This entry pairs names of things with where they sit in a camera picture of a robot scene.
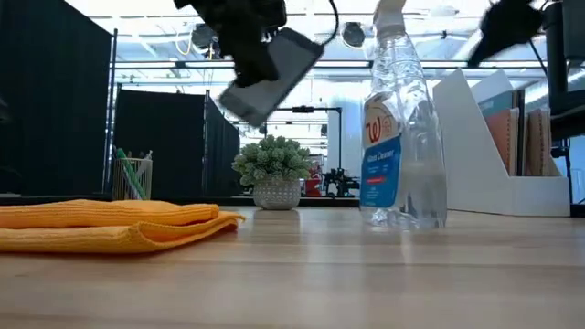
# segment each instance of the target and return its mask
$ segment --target black partition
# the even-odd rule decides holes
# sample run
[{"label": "black partition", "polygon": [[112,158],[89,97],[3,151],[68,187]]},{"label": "black partition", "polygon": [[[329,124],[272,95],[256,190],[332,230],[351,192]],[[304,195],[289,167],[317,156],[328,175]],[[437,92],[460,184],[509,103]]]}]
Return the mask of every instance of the black partition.
[{"label": "black partition", "polygon": [[0,15],[0,194],[100,193],[112,36],[62,0]]},{"label": "black partition", "polygon": [[237,196],[239,174],[231,168],[239,154],[239,131],[226,120],[215,102],[206,97],[203,187],[205,196]]},{"label": "black partition", "polygon": [[204,95],[121,90],[114,145],[137,156],[153,151],[152,199],[202,195]]}]

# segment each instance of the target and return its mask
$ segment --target desk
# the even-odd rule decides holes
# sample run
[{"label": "desk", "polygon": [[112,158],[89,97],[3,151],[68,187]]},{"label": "desk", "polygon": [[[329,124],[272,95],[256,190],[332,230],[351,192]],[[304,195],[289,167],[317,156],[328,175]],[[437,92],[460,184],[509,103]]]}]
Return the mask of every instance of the desk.
[{"label": "desk", "polygon": [[400,236],[356,209],[239,211],[238,234],[156,255],[0,255],[0,327],[585,327],[578,220],[451,213]]}]

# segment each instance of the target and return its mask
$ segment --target succulent plant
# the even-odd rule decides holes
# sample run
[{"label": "succulent plant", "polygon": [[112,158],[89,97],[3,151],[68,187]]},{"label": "succulent plant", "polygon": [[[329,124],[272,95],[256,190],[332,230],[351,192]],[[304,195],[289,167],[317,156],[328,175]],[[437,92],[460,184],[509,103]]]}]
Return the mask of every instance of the succulent plant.
[{"label": "succulent plant", "polygon": [[244,146],[231,166],[241,174],[243,186],[266,179],[309,178],[309,154],[309,150],[301,148],[296,141],[269,135],[259,143]]}]

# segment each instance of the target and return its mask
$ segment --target microfiber towel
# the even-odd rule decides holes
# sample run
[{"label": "microfiber towel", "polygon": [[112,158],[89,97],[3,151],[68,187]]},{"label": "microfiber towel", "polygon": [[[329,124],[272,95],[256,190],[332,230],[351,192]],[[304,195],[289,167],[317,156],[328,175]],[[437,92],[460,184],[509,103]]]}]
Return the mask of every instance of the microfiber towel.
[{"label": "microfiber towel", "polygon": [[0,251],[141,253],[235,230],[244,217],[216,205],[75,200],[0,207]]}]

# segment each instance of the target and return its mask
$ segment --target bottle label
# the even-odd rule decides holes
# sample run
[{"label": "bottle label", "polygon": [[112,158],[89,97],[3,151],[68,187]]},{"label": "bottle label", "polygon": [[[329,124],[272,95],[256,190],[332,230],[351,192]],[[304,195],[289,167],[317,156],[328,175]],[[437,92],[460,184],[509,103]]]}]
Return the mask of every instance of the bottle label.
[{"label": "bottle label", "polygon": [[362,186],[360,205],[392,207],[399,189],[399,123],[378,95],[366,102],[362,143]]}]

